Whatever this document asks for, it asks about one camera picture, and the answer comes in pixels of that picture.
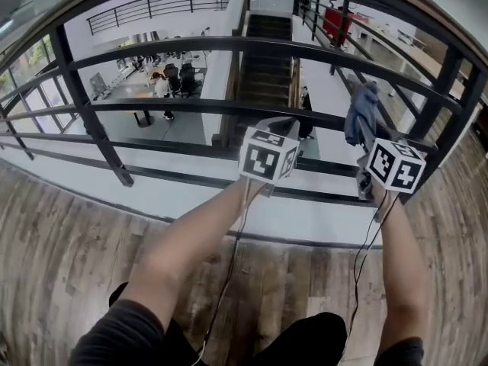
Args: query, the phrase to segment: hanging jacket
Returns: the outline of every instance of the hanging jacket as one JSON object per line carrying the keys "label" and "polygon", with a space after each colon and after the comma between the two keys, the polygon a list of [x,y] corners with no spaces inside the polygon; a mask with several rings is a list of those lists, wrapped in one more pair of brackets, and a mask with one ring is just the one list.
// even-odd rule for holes
{"label": "hanging jacket", "polygon": [[378,88],[374,82],[361,85],[351,96],[351,105],[345,117],[344,134],[348,144],[356,146],[361,142],[361,129],[357,123],[361,116],[368,123],[371,132],[376,135],[376,107]]}

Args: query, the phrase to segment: office chair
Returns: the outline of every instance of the office chair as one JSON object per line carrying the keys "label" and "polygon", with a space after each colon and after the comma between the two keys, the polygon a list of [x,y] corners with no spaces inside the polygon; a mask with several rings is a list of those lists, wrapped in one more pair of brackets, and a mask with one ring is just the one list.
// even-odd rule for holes
{"label": "office chair", "polygon": [[181,82],[178,77],[178,68],[176,68],[174,64],[168,64],[163,72],[168,79],[169,87],[173,93],[173,96],[178,93],[181,94]]}
{"label": "office chair", "polygon": [[187,94],[189,98],[193,95],[193,91],[198,87],[198,83],[195,81],[195,68],[191,64],[184,64],[181,67],[181,93]]}

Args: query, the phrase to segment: wire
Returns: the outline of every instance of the wire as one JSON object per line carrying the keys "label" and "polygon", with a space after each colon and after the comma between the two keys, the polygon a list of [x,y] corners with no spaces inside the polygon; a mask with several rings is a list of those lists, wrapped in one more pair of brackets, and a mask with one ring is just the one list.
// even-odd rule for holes
{"label": "wire", "polygon": [[217,313],[219,311],[220,304],[222,303],[223,296],[225,295],[227,288],[229,287],[230,279],[232,277],[233,270],[234,270],[234,262],[236,260],[237,244],[239,243],[239,240],[241,239],[241,236],[242,236],[242,231],[244,230],[244,227],[246,226],[247,213],[249,211],[249,206],[247,205],[247,201],[249,198],[249,187],[250,187],[250,185],[251,185],[251,179],[247,178],[246,189],[244,191],[244,195],[242,196],[242,203],[241,203],[241,223],[239,225],[239,230],[237,230],[237,233],[236,233],[236,239],[234,240],[233,250],[232,250],[232,254],[230,256],[229,268],[227,269],[227,277],[226,277],[226,280],[223,284],[222,290],[220,291],[219,298],[217,299],[217,307],[215,308],[215,311],[213,312],[212,319],[210,321],[210,325],[208,326],[207,332],[205,333],[204,343],[201,346],[201,349],[198,351],[200,356],[199,356],[198,360],[195,363],[193,363],[192,366],[195,366],[204,356],[205,346],[208,343],[208,339],[210,338],[212,328],[214,327],[215,319],[217,318]]}
{"label": "wire", "polygon": [[349,325],[348,338],[346,339],[346,343],[345,343],[345,346],[344,346],[344,350],[342,351],[341,359],[342,359],[342,357],[345,354],[345,350],[347,349],[347,346],[348,346],[348,343],[349,343],[349,339],[351,338],[352,327],[354,325],[354,320],[355,320],[355,317],[356,317],[356,314],[357,314],[358,308],[359,308],[359,290],[358,290],[358,283],[359,283],[359,278],[361,277],[361,273],[362,273],[362,270],[363,270],[364,263],[366,261],[366,258],[368,257],[369,250],[373,246],[374,242],[376,241],[376,238],[377,238],[378,234],[380,233],[381,227],[383,226],[384,222],[387,220],[388,215],[390,214],[391,210],[393,209],[393,206],[395,205],[395,203],[397,202],[397,199],[399,197],[399,195],[397,194],[396,197],[395,197],[395,199],[393,200],[392,204],[388,207],[388,210],[387,210],[385,216],[383,217],[382,221],[380,222],[380,226],[378,227],[378,230],[376,231],[376,233],[373,236],[373,239],[371,240],[371,242],[369,243],[368,247],[366,248],[366,253],[364,254],[364,258],[363,258],[363,260],[361,262],[361,266],[359,268],[358,275],[356,276],[356,263],[357,263],[359,254],[361,253],[361,250],[364,248],[364,246],[366,246],[366,243],[368,242],[368,237],[369,237],[369,231],[370,231],[370,228],[371,228],[371,224],[373,223],[374,218],[376,217],[377,213],[380,211],[381,207],[383,206],[383,203],[385,202],[385,199],[387,197],[387,194],[388,194],[388,191],[385,191],[384,196],[383,196],[383,199],[381,200],[380,206],[377,208],[376,212],[374,213],[373,218],[371,219],[371,222],[369,223],[368,231],[366,233],[366,239],[364,240],[363,245],[358,250],[358,253],[356,254],[356,257],[354,259],[353,271],[354,271],[354,279],[355,279],[355,286],[354,286],[355,307],[354,307],[354,310],[352,311],[351,324]]}
{"label": "wire", "polygon": [[199,361],[201,361],[201,358],[204,356],[204,351],[205,351],[205,342],[204,342],[204,345],[202,346],[201,350],[199,351],[200,355],[198,355],[198,359],[195,361],[195,363],[193,363],[192,366],[195,366]]}
{"label": "wire", "polygon": [[358,250],[358,253],[356,254],[356,257],[354,259],[354,266],[353,266],[353,272],[354,272],[354,280],[357,281],[357,277],[356,277],[356,263],[358,261],[358,257],[359,257],[359,253],[362,251],[362,249],[364,248],[364,246],[366,246],[366,243],[368,242],[368,237],[369,237],[369,231],[371,229],[371,225],[373,224],[373,221],[374,219],[376,218],[377,214],[380,212],[380,209],[381,207],[383,206],[383,203],[384,203],[384,200],[387,199],[387,194],[388,194],[388,191],[385,191],[384,192],[384,196],[383,196],[383,199],[381,200],[381,203],[380,203],[380,206],[378,206],[378,208],[376,209],[376,211],[374,212],[374,215],[373,215],[373,218],[371,218],[371,221],[369,223],[369,226],[368,226],[368,231],[366,232],[366,239],[364,239],[364,242],[363,242],[363,245],[359,248]]}

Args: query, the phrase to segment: black cable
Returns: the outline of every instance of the black cable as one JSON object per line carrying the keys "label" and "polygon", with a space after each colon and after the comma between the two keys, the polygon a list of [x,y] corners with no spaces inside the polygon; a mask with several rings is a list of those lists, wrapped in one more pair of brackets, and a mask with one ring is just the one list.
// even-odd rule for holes
{"label": "black cable", "polygon": [[[244,201],[244,205],[247,204],[248,199],[249,199],[249,189],[250,189],[250,181],[249,181],[249,186],[246,188],[247,192],[246,192],[246,199]],[[237,245],[238,245],[238,243],[242,237],[242,232],[243,232],[244,228],[246,227],[247,213],[248,212],[249,212],[249,206],[245,209],[244,213],[242,213],[242,215],[244,216],[244,221],[242,222],[242,226],[240,227],[241,229],[239,229],[236,233],[236,239],[234,240],[234,246],[233,246],[232,254],[230,256],[229,268],[227,269],[227,277],[226,277],[225,282],[223,283],[222,290],[220,291],[219,297],[217,299],[217,306],[215,308],[215,311],[213,312],[212,320],[210,321],[210,325],[208,326],[208,330],[205,333],[204,344],[197,351],[197,353],[200,353],[203,350],[204,346],[208,343],[208,339],[210,338],[210,334],[212,333],[212,328],[214,327],[215,319],[217,318],[217,313],[219,311],[220,303],[222,302],[223,295],[225,294],[227,287],[229,286],[230,279],[232,278],[233,270],[234,270],[234,262],[236,260]]]}
{"label": "black cable", "polygon": [[368,236],[369,236],[369,231],[371,229],[371,225],[373,225],[374,219],[376,218],[376,216],[379,213],[381,207],[383,206],[384,200],[387,199],[387,194],[388,194],[388,191],[385,191],[384,192],[383,199],[381,200],[380,206],[378,206],[378,208],[374,212],[373,218],[371,218],[371,222],[369,223],[368,231],[366,232],[366,239],[364,239],[363,245],[359,248],[358,253],[356,254],[356,257],[354,259],[353,272],[354,272],[354,279],[355,279],[355,281],[357,281],[357,277],[356,277],[356,263],[358,262],[359,254],[361,253],[361,251],[363,250],[364,246],[366,246],[366,243],[368,242]]}
{"label": "black cable", "polygon": [[[356,262],[358,260],[358,256],[361,253],[361,250],[366,245],[366,242],[368,241],[369,230],[371,228],[371,224],[373,223],[373,220],[376,217],[377,213],[380,211],[381,206],[383,205],[383,203],[385,201],[385,198],[387,197],[387,194],[388,194],[388,191],[385,191],[384,196],[383,196],[383,199],[381,200],[380,206],[378,207],[378,209],[374,213],[373,219],[371,220],[371,222],[369,224],[368,232],[366,233],[366,240],[364,241],[364,243],[361,246],[361,248],[358,250],[358,253],[356,254],[356,257],[355,257],[355,260],[354,260],[353,270],[354,270],[354,278],[355,278],[355,286],[354,286],[355,308],[352,311],[352,315],[351,315],[351,324],[349,325],[348,339],[351,337],[352,327],[354,325],[354,320],[355,320],[355,317],[356,317],[356,313],[358,312],[358,308],[359,308],[359,290],[358,290],[358,283],[359,283],[359,278],[361,277],[361,273],[362,273],[362,270],[363,270],[364,262],[366,261],[366,258],[368,257],[368,251],[371,249],[371,247],[373,246],[374,242],[376,241],[376,238],[377,238],[378,234],[380,233],[381,227],[383,226],[384,222],[387,220],[388,215],[390,214],[391,210],[393,209],[393,206],[395,205],[395,203],[397,202],[398,197],[400,196],[399,194],[397,194],[396,197],[395,197],[395,199],[393,200],[393,203],[390,205],[390,207],[388,207],[388,211],[386,212],[384,218],[380,222],[380,226],[378,227],[378,230],[376,231],[376,233],[374,234],[373,239],[371,240],[371,242],[368,245],[368,249],[366,250],[367,252],[364,255],[363,261],[361,263],[361,267],[359,268],[358,276],[356,277]],[[347,347],[347,343],[346,343],[346,346],[344,347],[344,351],[342,352],[342,356],[344,356],[344,354],[345,354],[346,347]]]}

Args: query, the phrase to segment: glass window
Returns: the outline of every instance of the glass window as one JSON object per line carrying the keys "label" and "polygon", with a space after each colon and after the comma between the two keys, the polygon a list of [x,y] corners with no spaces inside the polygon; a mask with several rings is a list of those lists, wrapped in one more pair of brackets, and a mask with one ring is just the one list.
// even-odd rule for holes
{"label": "glass window", "polygon": [[[27,109],[24,106],[22,101],[19,101],[14,108],[8,114],[10,117],[16,114],[27,113]],[[14,128],[19,133],[39,133],[39,129],[37,128],[36,124],[32,120],[32,118],[25,118],[19,120],[13,120],[12,124]]]}
{"label": "glass window", "polygon": [[65,95],[68,103],[72,104],[73,99],[72,99],[72,97],[68,91],[68,87],[66,87],[66,83],[64,82],[64,79],[62,76],[58,76],[58,83],[59,83],[59,86],[61,87],[61,90],[63,91],[63,94]]}
{"label": "glass window", "polygon": [[8,71],[3,72],[0,75],[0,98],[7,95],[10,91],[14,90],[14,83]]}
{"label": "glass window", "polygon": [[43,38],[44,44],[46,45],[46,50],[47,50],[47,55],[49,57],[49,61],[54,61],[56,57],[54,56],[54,50],[53,50],[53,45],[51,44],[51,38],[49,38],[49,35],[46,35]]}
{"label": "glass window", "polygon": [[[43,102],[37,89],[34,89],[25,100],[32,111],[46,108],[46,104]],[[36,121],[44,130],[44,133],[59,133],[59,128],[51,115],[36,117]]]}
{"label": "glass window", "polygon": [[40,86],[43,89],[43,92],[46,95],[46,98],[49,101],[51,107],[64,105],[63,100],[61,99],[61,95],[59,94],[58,88],[56,88],[56,84],[54,84],[53,79],[46,80]]}
{"label": "glass window", "polygon": [[17,86],[34,77],[47,65],[47,57],[41,42],[35,43],[11,65],[12,75]]}

